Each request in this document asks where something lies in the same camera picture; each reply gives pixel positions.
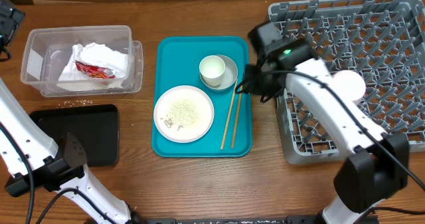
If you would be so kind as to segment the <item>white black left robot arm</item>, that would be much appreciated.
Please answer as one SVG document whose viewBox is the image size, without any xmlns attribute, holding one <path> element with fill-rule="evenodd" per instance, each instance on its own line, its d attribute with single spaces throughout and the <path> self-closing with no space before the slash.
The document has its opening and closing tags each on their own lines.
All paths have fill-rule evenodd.
<svg viewBox="0 0 425 224">
<path fill-rule="evenodd" d="M 1 158 L 10 173 L 5 189 L 13 197 L 29 194 L 27 223 L 37 187 L 66 196 L 97 223 L 143 221 L 94 176 L 75 136 L 67 134 L 57 144 L 31 120 L 5 84 L 1 85 Z"/>
</svg>

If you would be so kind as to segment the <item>wooden chopstick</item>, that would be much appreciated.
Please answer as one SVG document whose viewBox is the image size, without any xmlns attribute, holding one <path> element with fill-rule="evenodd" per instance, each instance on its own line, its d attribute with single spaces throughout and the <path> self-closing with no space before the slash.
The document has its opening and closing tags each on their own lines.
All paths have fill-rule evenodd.
<svg viewBox="0 0 425 224">
<path fill-rule="evenodd" d="M 232 114 L 232 107 L 233 107 L 233 104 L 234 104 L 234 97 L 235 97 L 235 93 L 236 93 L 235 89 L 237 87 L 237 84 L 238 84 L 238 79 L 236 78 L 235 83 L 234 83 L 234 87 L 232 89 L 232 96 L 231 96 L 231 99 L 230 99 L 228 115 L 227 115 L 227 118 L 226 118 L 226 124 L 225 124 L 225 127 L 224 127 L 224 132 L 223 132 L 222 142 L 221 142 L 221 145 L 220 145 L 220 150 L 224 149 L 224 145 L 225 145 L 225 142 L 226 142 L 225 140 L 226 140 L 226 135 L 227 135 L 227 132 L 228 132 L 228 124 L 230 122 L 230 117 L 231 117 L 231 114 Z"/>
<path fill-rule="evenodd" d="M 235 116 L 235 121 L 234 121 L 234 129 L 233 129 L 233 133 L 232 133 L 232 143 L 231 143 L 231 148 L 234 148 L 234 143 L 236 140 L 236 133 L 237 133 L 237 127 L 238 127 L 238 119 L 239 119 L 239 112 L 240 112 L 240 103 L 242 100 L 242 93 L 238 95 L 238 104 L 237 104 L 237 108 L 236 108 L 236 116 Z"/>
</svg>

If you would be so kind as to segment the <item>red snack wrapper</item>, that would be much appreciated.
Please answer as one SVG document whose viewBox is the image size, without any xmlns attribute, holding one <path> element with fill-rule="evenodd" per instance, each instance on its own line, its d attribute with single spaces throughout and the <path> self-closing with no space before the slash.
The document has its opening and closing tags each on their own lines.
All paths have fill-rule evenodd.
<svg viewBox="0 0 425 224">
<path fill-rule="evenodd" d="M 110 68 L 94 66 L 79 60 L 75 61 L 74 64 L 79 72 L 83 73 L 88 78 L 101 80 L 100 83 L 103 85 L 109 85 L 109 79 L 114 79 L 116 77 L 116 72 Z"/>
</svg>

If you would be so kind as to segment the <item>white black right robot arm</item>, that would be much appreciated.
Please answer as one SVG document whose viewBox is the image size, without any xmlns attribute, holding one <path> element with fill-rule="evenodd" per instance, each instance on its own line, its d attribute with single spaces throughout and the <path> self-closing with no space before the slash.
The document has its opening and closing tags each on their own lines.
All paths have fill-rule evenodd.
<svg viewBox="0 0 425 224">
<path fill-rule="evenodd" d="M 334 178 L 336 198 L 315 217 L 298 215 L 294 223 L 377 223 L 371 213 L 413 179 L 410 146 L 403 133 L 388 134 L 336 85 L 309 41 L 285 41 L 273 23 L 255 26 L 248 39 L 257 54 L 248 64 L 237 94 L 253 94 L 265 103 L 284 90 L 296 95 L 331 136 L 345 158 Z"/>
</svg>

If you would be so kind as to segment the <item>pink small bowl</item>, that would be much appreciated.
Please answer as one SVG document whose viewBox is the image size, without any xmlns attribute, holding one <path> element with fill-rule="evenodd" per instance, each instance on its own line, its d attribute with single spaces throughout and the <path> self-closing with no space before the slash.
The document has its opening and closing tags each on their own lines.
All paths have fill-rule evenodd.
<svg viewBox="0 0 425 224">
<path fill-rule="evenodd" d="M 332 77 L 355 105 L 361 103 L 366 92 L 366 84 L 360 74 L 351 70 L 341 70 L 333 74 Z"/>
</svg>

